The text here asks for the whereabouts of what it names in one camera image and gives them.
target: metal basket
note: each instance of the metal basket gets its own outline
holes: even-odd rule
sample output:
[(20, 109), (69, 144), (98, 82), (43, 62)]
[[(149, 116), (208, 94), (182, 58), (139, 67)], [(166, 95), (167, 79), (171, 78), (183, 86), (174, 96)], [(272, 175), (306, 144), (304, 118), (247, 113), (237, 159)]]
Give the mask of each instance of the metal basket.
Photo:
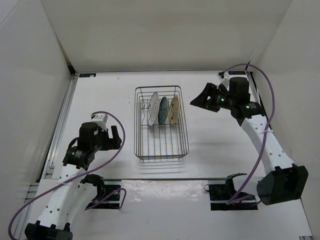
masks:
[[(174, 96), (180, 100), (180, 112), (175, 124), (169, 119), (160, 125), (158, 118), (148, 125), (148, 106), (152, 95), (166, 97), (171, 103)], [(134, 154), (142, 163), (176, 162), (189, 152), (186, 116), (179, 86), (142, 86), (135, 89), (134, 99)]]

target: white plate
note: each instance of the white plate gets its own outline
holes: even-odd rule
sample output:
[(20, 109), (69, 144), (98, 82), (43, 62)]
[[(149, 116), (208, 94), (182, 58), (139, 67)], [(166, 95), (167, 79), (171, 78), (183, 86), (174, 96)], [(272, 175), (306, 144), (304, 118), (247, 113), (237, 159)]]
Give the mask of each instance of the white plate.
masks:
[(152, 126), (155, 122), (155, 120), (158, 117), (159, 113), (159, 95), (157, 92), (155, 92), (150, 100), (149, 106), (148, 106), (148, 113), (147, 113), (147, 120), (148, 125)]
[(179, 112), (180, 112), (179, 98), (177, 96), (174, 96), (171, 100), (170, 107), (169, 107), (169, 113), (168, 113), (170, 124), (176, 123), (176, 121), (178, 120), (178, 117), (179, 117)]

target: white floor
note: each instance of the white floor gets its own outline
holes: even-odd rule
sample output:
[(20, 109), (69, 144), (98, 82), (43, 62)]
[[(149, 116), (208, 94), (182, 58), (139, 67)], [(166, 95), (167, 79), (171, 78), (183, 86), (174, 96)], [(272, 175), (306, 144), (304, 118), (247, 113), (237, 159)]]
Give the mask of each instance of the white floor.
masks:
[[(311, 231), (299, 200), (250, 211), (211, 211), (206, 181), (124, 180), (122, 210), (91, 209), (71, 225), (73, 240), (299, 240)], [(43, 179), (38, 193), (53, 187)], [(36, 201), (35, 223), (49, 195)]]
[[(230, 112), (214, 113), (190, 105), (207, 82), (219, 84), (215, 72), (97, 73), (93, 78), (78, 79), (53, 159), (54, 179), (41, 180), (37, 194), (56, 184), (68, 144), (78, 136), (81, 124), (90, 121), (92, 112), (107, 111), (123, 123), (127, 140), (118, 157), (97, 174), (127, 179), (122, 181), (127, 199), (122, 210), (84, 212), (71, 226), (74, 240), (299, 240), (299, 236), (311, 235), (300, 200), (260, 204), (251, 211), (211, 211), (204, 180), (147, 180), (224, 178), (251, 170), (258, 154)], [(189, 154), (181, 165), (145, 167), (134, 154), (135, 89), (158, 85), (179, 85), (182, 90)], [(114, 124), (109, 118), (107, 125)], [(90, 168), (113, 154), (98, 152)], [(263, 166), (255, 175), (264, 176)], [(49, 197), (34, 203), (29, 222), (36, 221)]]
[[(122, 152), (97, 172), (107, 179), (224, 178), (230, 174), (249, 172), (258, 154), (230, 111), (221, 109), (215, 113), (190, 105), (190, 101), (202, 92), (206, 83), (220, 83), (216, 75), (212, 71), (115, 72), (79, 78), (63, 137), (53, 159), (53, 178), (60, 176), (68, 144), (79, 135), (81, 124), (89, 122), (91, 113), (95, 111), (114, 114), (126, 131)], [(189, 154), (180, 165), (145, 167), (134, 154), (135, 89), (159, 85), (181, 87)], [(115, 121), (109, 117), (107, 125), (114, 124)], [(113, 154), (114, 151), (98, 152), (90, 169), (101, 165)], [(262, 166), (257, 169), (256, 175), (264, 176)]]

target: blue plate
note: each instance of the blue plate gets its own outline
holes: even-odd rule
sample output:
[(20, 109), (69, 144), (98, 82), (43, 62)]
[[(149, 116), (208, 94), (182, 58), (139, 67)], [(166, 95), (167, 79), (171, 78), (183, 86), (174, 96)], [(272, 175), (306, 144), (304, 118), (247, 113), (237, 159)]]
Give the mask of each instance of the blue plate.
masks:
[(169, 101), (164, 96), (161, 99), (160, 106), (159, 106), (158, 122), (160, 125), (166, 122), (166, 119), (168, 117), (168, 111), (169, 111)]

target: metal frame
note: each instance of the metal frame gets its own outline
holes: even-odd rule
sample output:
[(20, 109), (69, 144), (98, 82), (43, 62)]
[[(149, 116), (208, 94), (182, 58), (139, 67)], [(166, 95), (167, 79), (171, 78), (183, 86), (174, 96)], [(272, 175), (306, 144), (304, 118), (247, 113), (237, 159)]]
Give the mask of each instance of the metal frame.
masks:
[(246, 77), (247, 77), (247, 79), (249, 81), (249, 85), (250, 85), (250, 88), (251, 88), (251, 91), (252, 91), (253, 98), (257, 103), (260, 103), (260, 101), (259, 101), (259, 93), (258, 93), (258, 90), (255, 87), (254, 80), (251, 77), (250, 72), (245, 71), (245, 73), (246, 73)]
[(300, 236), (300, 240), (314, 240), (313, 236)]
[[(31, 183), (29, 186), (29, 190), (26, 194), (24, 203), (29, 202), (33, 198), (35, 198), (37, 191), (38, 191), (39, 183)], [(22, 239), (24, 236), (25, 228), (28, 224), (29, 216), (32, 210), (32, 206), (34, 203), (31, 203), (31, 205), (27, 206), (25, 209), (22, 210), (20, 217), (18, 219), (17, 226), (14, 231), (14, 237), (16, 239)]]
[(72, 102), (72, 99), (74, 96), (74, 92), (76, 89), (77, 81), (78, 81), (78, 74), (71, 76), (71, 80), (70, 80), (69, 86), (67, 88), (67, 91), (65, 93), (63, 104), (62, 104), (61, 111), (59, 114), (59, 118), (58, 118), (55, 130), (54, 130), (54, 134), (52, 137), (50, 148), (49, 148), (49, 151), (48, 151), (45, 163), (44, 163), (43, 171), (41, 174), (41, 179), (46, 178), (46, 176), (48, 174), (47, 173), (48, 169), (49, 169), (49, 167), (51, 167), (53, 165), (53, 159), (57, 155), (57, 147), (58, 147), (59, 142), (61, 141), (62, 133), (64, 132), (65, 127), (66, 127), (66, 122), (67, 122), (71, 102)]

